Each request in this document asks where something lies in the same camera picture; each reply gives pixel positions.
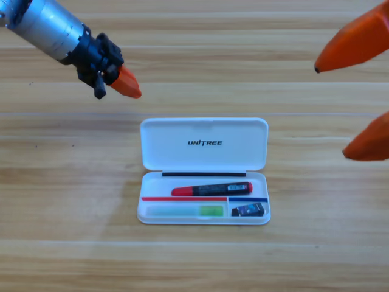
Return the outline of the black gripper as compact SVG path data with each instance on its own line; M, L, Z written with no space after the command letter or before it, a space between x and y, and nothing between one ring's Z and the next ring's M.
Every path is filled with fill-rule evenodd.
M98 99L106 95L105 85L123 96L140 98L139 84L134 74L123 65L121 49L106 34L100 33L94 38L88 26L83 28L77 46L60 63L75 66L78 79L92 87Z

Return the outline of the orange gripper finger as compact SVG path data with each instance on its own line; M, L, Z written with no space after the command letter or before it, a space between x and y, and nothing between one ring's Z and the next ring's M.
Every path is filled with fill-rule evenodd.
M344 149L343 155L353 161L388 159L388 112L374 119Z
M342 27L315 61L317 73L365 63L388 50L388 1Z

